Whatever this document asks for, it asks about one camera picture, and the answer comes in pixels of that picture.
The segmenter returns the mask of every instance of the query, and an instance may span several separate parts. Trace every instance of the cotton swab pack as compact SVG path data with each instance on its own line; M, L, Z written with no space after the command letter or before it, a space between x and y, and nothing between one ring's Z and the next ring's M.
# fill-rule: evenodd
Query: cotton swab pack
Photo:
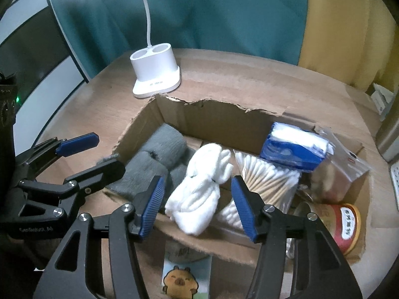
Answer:
M252 192L258 193L265 204L274 205L286 213L294 197L300 172L281 168L256 156L234 151L241 176ZM217 220L242 229L234 200L217 214Z

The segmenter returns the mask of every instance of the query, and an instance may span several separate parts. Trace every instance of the metal screw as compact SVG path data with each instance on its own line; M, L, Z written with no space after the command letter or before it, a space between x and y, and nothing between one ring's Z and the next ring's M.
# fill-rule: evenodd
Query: metal screw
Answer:
M317 220L317 215L316 215L315 213L308 213L307 217L308 217L308 219L309 219L310 221L315 221L315 220Z
M133 209L133 205L131 205L130 203L125 203L120 209L124 213L127 213L128 211L131 211Z
M63 209L62 208L55 208L53 211L53 215L54 217L60 217L63 213Z
M88 221L90 218L90 215L88 213L82 213L79 215L79 220L80 221Z
M272 205L265 205L264 207L263 207L263 211L264 212L266 212L266 213L272 213L273 211L274 211L274 206L272 206Z

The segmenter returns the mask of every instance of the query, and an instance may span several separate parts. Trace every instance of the blue tissue box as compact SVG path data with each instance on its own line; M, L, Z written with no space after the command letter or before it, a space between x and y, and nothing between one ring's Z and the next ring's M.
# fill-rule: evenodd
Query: blue tissue box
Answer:
M326 158L328 147L328 141L317 134L275 122L259 157L304 172L312 172Z

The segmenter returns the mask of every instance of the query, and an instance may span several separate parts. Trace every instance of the white tissue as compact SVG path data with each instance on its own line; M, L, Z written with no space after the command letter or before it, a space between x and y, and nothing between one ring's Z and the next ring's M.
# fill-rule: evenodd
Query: white tissue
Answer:
M273 140L302 145L308 150L314 150L316 147L316 149L321 150L323 154L326 154L326 152L332 152L331 154L334 153L328 140L317 134L306 132L296 126L276 122L271 136Z
M200 235L209 225L220 197L219 184L233 170L231 152L217 144L201 147L191 158L186 177L170 195L165 214L189 235Z

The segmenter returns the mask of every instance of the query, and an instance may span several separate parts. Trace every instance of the white lamp base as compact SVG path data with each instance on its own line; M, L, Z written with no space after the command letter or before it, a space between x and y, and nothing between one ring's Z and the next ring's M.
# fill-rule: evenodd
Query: white lamp base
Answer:
M163 74L148 81L136 80L133 87L133 95L138 99L150 97L156 93L173 91L180 85L180 67L174 72Z

